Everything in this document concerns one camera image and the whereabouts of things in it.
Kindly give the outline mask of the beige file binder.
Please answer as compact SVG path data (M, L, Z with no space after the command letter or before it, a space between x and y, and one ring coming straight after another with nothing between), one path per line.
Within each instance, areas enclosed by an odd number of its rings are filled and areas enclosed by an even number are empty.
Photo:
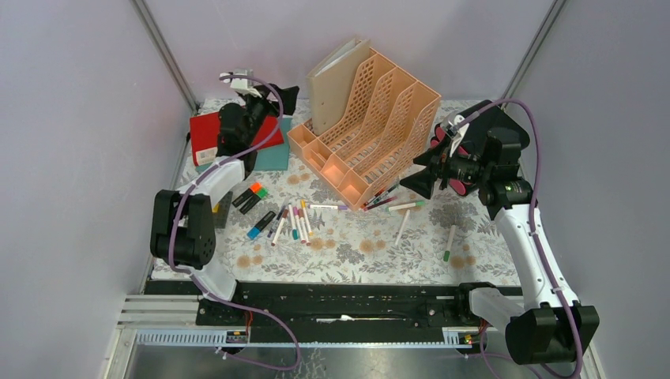
M342 43L307 74L312 130L320 136L337 124L348 102L356 71L370 56L369 39Z

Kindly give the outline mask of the teal file folder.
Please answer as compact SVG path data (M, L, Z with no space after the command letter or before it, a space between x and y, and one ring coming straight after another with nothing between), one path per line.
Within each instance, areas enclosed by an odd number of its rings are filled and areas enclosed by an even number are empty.
M291 129L292 116L282 119L280 130L259 150L254 169L256 171L286 171L288 169L289 143L287 133ZM216 139L220 122L216 113L204 114L190 119L190 141L192 160L196 171L203 172L216 156Z

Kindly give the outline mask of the white marker red-brown cap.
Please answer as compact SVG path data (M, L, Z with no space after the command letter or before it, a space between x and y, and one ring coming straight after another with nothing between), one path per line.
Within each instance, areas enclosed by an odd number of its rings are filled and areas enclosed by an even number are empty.
M401 225L399 226L398 232L396 234L396 238L394 240L394 245L395 246L399 246L399 244L400 244L400 240L402 239L402 236L405 232L405 229L407 227L410 215L411 215L411 210L409 208L407 208L405 210L405 213L404 213L402 221L401 221Z

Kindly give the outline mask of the white marker dark green cap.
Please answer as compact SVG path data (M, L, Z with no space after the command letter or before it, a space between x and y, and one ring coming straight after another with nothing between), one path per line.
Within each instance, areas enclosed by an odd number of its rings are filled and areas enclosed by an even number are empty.
M451 254L451 250L452 250L452 247L453 247L456 230L457 230L457 227L455 225L450 226L449 234L448 234L447 242L446 242L446 248L444 250L444 254L443 254L443 258L442 258L445 262L448 262L449 259L450 259L450 254Z

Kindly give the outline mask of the red file folder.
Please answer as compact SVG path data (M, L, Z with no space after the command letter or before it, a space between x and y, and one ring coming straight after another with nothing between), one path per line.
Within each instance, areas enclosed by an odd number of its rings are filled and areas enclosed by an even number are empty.
M196 167L212 163L222 151L232 156L265 140L277 126L277 117L267 116L260 126L248 119L221 118L217 112L190 119L192 160Z

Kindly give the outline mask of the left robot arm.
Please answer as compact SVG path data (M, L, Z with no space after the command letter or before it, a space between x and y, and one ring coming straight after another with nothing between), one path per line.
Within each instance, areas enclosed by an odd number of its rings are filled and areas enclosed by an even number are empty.
M273 83L238 90L240 103L226 103L216 117L214 159L178 189L160 190L153 203L150 253L187 274L228 325L241 321L245 304L234 296L236 280L211 262L216 250L214 208L252 173L258 150L281 135L280 121L295 112L299 87Z

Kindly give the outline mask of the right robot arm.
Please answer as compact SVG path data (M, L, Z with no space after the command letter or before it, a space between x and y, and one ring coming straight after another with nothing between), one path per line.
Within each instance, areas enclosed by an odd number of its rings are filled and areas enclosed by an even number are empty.
M451 142L445 138L417 156L413 162L422 170L401 185L430 198L436 182L441 187L451 179L476 184L480 202L510 250L524 301L518 305L489 283L462 284L454 317L463 325L485 320L503 332L517 364L577 363L600 318L594 306L581 304L552 255L533 188L518 174L524 148L519 134L490 129L477 157L452 152Z

